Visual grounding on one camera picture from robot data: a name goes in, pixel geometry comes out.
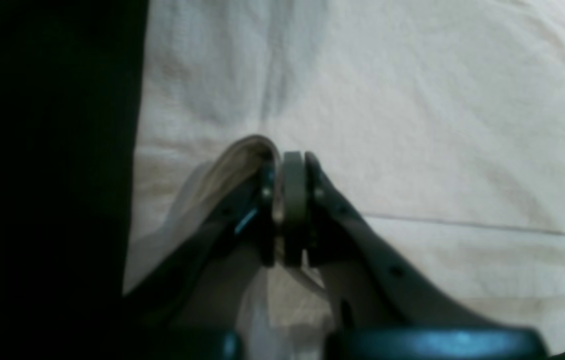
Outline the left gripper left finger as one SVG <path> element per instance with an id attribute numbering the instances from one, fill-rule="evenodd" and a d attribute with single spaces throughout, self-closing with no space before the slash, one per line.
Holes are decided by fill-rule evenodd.
<path id="1" fill-rule="evenodd" d="M 275 179 L 265 161 L 202 219 L 180 218 L 182 239 L 127 294 L 128 317 L 152 329 L 232 330 L 244 292 L 274 263 Z"/>

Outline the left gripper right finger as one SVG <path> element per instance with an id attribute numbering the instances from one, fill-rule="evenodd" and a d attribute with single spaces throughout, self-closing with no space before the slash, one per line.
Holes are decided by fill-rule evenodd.
<path id="1" fill-rule="evenodd" d="M 314 153 L 286 152 L 282 176 L 284 262 L 299 266 L 307 255 L 338 327 L 499 327 L 452 300 L 372 230 Z"/>

